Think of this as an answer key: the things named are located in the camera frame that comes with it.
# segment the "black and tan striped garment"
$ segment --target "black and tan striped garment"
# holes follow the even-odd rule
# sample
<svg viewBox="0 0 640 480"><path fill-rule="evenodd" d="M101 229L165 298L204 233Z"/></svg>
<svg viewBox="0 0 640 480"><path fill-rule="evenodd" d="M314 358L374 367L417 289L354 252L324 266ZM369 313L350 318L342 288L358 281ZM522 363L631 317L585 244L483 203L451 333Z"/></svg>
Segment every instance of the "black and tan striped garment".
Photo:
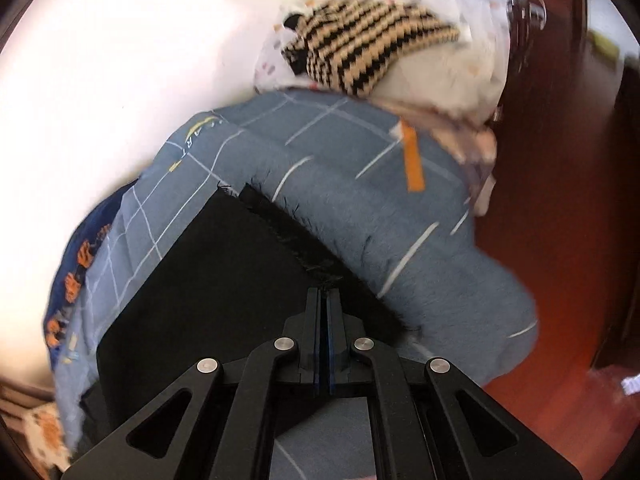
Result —
<svg viewBox="0 0 640 480"><path fill-rule="evenodd" d="M424 7L379 0L331 0L310 16L290 16L285 26L298 34L282 51L293 72L360 97L400 56L460 36Z"/></svg>

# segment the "metal object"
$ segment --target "metal object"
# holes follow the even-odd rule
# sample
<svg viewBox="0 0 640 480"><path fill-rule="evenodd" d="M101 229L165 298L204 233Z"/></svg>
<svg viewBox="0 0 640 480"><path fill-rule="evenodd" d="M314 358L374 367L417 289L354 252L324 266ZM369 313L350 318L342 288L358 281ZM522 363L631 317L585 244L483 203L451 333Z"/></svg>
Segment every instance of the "metal object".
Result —
<svg viewBox="0 0 640 480"><path fill-rule="evenodd" d="M295 343L293 342L293 339L290 337L281 337L279 339L276 339L276 342L273 344L278 350L281 351L285 351L285 350L291 350Z"/></svg>
<svg viewBox="0 0 640 480"><path fill-rule="evenodd" d="M356 339L353 342L353 345L358 349L366 352L367 350L371 350L373 348L373 341L368 337L361 337Z"/></svg>
<svg viewBox="0 0 640 480"><path fill-rule="evenodd" d="M211 372L215 372L218 369L218 361L207 357L206 359L202 359L198 362L198 371L203 374L210 374Z"/></svg>
<svg viewBox="0 0 640 480"><path fill-rule="evenodd" d="M451 370L449 361L445 361L444 359L440 358L431 361L429 366L431 367L431 370L433 370L437 374L446 374L449 370Z"/></svg>
<svg viewBox="0 0 640 480"><path fill-rule="evenodd" d="M367 397L379 480L580 479L454 365L399 358L366 337L361 320L342 313L337 291L313 288L281 338L245 359L193 365L63 480L266 480L278 407L312 396ZM159 450L162 432L149 428L182 410Z"/></svg>

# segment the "orange stripe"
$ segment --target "orange stripe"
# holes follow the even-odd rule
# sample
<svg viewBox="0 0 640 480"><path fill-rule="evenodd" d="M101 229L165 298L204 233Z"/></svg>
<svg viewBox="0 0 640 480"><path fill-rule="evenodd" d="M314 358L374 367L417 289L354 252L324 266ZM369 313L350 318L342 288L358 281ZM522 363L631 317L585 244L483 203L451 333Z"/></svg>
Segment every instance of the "orange stripe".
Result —
<svg viewBox="0 0 640 480"><path fill-rule="evenodd" d="M418 150L418 135L415 130L404 121L400 121L402 129L402 145L404 146L404 172L406 174L406 188L409 192L424 191L424 173Z"/></svg>

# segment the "red floor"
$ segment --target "red floor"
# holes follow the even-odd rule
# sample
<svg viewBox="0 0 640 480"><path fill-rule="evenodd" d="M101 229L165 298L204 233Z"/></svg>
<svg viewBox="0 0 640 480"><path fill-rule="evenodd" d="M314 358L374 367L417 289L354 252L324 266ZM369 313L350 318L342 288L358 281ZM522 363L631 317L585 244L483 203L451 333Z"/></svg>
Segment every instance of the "red floor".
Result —
<svg viewBox="0 0 640 480"><path fill-rule="evenodd" d="M506 89L498 184L476 226L478 246L533 293L540 339L488 391L595 480L640 420L615 381L589 373L640 260L640 146L614 108L620 67L572 47L571 16L550 1L529 65Z"/></svg>

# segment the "dark blue fabric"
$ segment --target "dark blue fabric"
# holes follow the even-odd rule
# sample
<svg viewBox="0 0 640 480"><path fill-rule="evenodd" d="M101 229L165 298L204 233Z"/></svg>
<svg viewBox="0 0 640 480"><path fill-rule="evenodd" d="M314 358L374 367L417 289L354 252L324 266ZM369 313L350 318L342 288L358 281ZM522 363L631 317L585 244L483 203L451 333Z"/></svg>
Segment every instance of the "dark blue fabric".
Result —
<svg viewBox="0 0 640 480"><path fill-rule="evenodd" d="M120 209L122 196L135 182L125 184L100 202L82 220L66 245L60 267L51 285L49 306L43 323L52 370L55 370L58 363L60 347L66 337L66 327L80 288L84 285L86 270L91 266L95 253L109 232L111 223Z"/></svg>

